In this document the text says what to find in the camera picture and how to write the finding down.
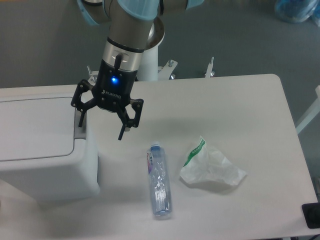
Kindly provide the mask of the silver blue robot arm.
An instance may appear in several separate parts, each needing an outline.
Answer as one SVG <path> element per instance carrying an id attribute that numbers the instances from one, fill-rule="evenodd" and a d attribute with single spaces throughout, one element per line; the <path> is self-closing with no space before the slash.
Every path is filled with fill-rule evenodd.
<path id="1" fill-rule="evenodd" d="M 130 94 L 137 78 L 154 21 L 175 10 L 201 5 L 201 0 L 79 0 L 83 18 L 91 25 L 110 22 L 109 32 L 95 84 L 82 79 L 71 106 L 80 112 L 82 127 L 86 112 L 94 107 L 117 113 L 122 122 L 118 139 L 137 128 L 144 101 Z"/>

